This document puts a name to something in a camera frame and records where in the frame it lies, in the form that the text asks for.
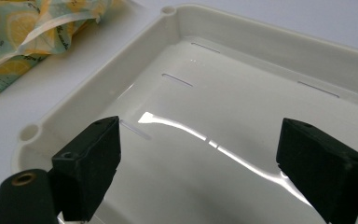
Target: lemon print fabric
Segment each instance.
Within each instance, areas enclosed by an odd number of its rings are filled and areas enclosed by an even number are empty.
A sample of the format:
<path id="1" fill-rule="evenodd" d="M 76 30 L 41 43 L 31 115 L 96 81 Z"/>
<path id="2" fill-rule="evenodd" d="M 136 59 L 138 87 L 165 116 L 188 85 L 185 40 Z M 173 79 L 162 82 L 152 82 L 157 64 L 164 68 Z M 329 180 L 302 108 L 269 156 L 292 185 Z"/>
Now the lemon print fabric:
<path id="1" fill-rule="evenodd" d="M 0 92 L 73 36 L 99 21 L 112 0 L 0 1 Z"/>

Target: white surface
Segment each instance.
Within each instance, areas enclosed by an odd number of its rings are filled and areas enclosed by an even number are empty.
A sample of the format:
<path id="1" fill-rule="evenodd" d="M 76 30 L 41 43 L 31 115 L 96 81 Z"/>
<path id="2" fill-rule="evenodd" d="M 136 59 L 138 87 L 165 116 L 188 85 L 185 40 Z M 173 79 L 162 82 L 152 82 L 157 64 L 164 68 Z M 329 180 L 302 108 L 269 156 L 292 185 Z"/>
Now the white surface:
<path id="1" fill-rule="evenodd" d="M 159 14 L 185 1 L 126 2 L 99 26 L 78 35 L 69 52 L 52 56 L 0 94 L 0 183 L 10 175 L 19 131 L 67 93 Z M 358 1 L 194 1 L 358 48 Z"/>
<path id="2" fill-rule="evenodd" d="M 358 150 L 358 51 L 204 7 L 163 11 L 21 133 L 14 170 L 49 169 L 118 115 L 122 161 L 97 223 L 323 223 L 277 167 L 282 119 Z"/>

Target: white plastic tray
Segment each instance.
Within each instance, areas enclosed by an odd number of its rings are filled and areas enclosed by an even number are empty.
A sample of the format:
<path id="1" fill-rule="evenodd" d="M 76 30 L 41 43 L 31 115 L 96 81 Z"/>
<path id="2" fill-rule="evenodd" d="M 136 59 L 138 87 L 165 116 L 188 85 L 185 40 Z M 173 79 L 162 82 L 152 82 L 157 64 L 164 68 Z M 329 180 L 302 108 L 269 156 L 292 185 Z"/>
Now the white plastic tray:
<path id="1" fill-rule="evenodd" d="M 324 223 L 277 167 L 280 128 L 299 119 L 358 150 L 358 50 L 165 7 L 24 128 L 13 171 L 50 169 L 88 124 L 114 115 L 122 162 L 91 223 Z"/>

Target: metal grommet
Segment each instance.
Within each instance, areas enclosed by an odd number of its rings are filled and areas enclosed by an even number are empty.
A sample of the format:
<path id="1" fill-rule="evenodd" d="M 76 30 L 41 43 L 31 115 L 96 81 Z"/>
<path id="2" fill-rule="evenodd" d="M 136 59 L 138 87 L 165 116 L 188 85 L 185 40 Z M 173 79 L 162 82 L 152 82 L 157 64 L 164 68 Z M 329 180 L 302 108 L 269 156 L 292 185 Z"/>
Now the metal grommet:
<path id="1" fill-rule="evenodd" d="M 13 186 L 24 186 L 34 181 L 35 178 L 36 178 L 36 174 L 25 173 L 14 177 L 13 180 L 11 181 L 11 184 Z"/>

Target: tray corner hole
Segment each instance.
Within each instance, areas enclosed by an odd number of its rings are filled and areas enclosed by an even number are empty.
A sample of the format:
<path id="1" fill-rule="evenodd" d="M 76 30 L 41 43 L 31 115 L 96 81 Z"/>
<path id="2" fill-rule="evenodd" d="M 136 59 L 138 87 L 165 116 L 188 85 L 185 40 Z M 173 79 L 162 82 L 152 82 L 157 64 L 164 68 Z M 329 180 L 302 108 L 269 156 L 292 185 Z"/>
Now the tray corner hole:
<path id="1" fill-rule="evenodd" d="M 34 138 L 39 131 L 39 127 L 35 124 L 30 124 L 22 129 L 20 133 L 20 140 L 21 141 L 29 141 Z"/>
<path id="2" fill-rule="evenodd" d="M 161 13 L 165 14 L 165 15 L 172 15 L 176 13 L 176 8 L 175 7 L 164 7 L 161 9 Z"/>

